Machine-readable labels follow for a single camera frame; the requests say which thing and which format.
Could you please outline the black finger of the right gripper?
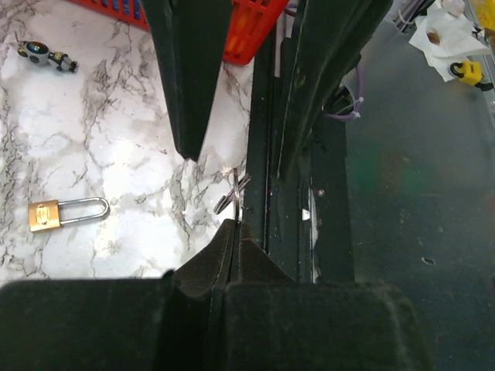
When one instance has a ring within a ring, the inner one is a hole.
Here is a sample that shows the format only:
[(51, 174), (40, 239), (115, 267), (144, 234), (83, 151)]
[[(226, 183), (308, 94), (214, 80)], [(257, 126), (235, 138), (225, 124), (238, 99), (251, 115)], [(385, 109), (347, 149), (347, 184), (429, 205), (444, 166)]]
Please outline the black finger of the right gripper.
[(295, 281), (255, 243), (250, 226), (239, 222), (230, 259), (230, 282), (291, 284)]
[(215, 287), (223, 287), (227, 283), (235, 236), (236, 222), (224, 220), (212, 240), (173, 272), (174, 292), (186, 300), (205, 301)]

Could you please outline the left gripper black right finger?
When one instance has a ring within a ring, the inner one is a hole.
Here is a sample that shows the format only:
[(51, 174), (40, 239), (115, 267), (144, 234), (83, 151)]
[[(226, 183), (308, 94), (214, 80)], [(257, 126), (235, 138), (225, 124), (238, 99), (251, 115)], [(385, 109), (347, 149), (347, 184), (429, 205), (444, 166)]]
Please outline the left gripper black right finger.
[(390, 7), (388, 0), (299, 2), (276, 115), (280, 180), (290, 178), (323, 105), (355, 67)]

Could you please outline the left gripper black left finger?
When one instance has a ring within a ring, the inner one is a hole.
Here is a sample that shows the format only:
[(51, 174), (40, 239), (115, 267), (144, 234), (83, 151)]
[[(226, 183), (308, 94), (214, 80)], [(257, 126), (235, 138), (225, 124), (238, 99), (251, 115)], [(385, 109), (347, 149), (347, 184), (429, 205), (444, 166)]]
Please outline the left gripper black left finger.
[(157, 55), (159, 72), (176, 151), (196, 161), (205, 139), (213, 98), (217, 87), (224, 47), (212, 43), (210, 36), (201, 36), (207, 43), (204, 53), (195, 54), (195, 43), (186, 36), (183, 20), (171, 10), (166, 0), (143, 1), (150, 33)]

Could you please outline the silver key with ring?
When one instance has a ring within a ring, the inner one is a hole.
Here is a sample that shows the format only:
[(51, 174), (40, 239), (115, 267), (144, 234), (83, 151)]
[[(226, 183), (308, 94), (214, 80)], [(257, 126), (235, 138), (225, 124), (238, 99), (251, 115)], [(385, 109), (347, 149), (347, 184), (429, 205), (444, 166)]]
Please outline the silver key with ring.
[(226, 195), (222, 196), (213, 208), (216, 215), (221, 214), (230, 204), (234, 205), (234, 221), (240, 221), (241, 214), (241, 192), (246, 188), (251, 181), (251, 176), (245, 174), (241, 179), (237, 168), (233, 168), (233, 186)]

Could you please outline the large brass padlock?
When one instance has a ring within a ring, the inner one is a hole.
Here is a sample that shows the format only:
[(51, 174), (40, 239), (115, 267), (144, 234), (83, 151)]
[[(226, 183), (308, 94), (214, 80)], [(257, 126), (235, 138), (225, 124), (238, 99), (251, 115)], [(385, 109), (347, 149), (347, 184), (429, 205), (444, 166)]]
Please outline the large brass padlock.
[[(101, 210), (97, 213), (75, 216), (67, 219), (66, 211), (68, 209), (80, 209), (86, 206), (99, 206)], [(108, 217), (110, 211), (110, 203), (103, 197), (90, 197), (67, 201), (52, 199), (30, 203), (28, 205), (29, 231), (31, 233), (38, 233), (59, 229), (65, 226), (103, 220)]]

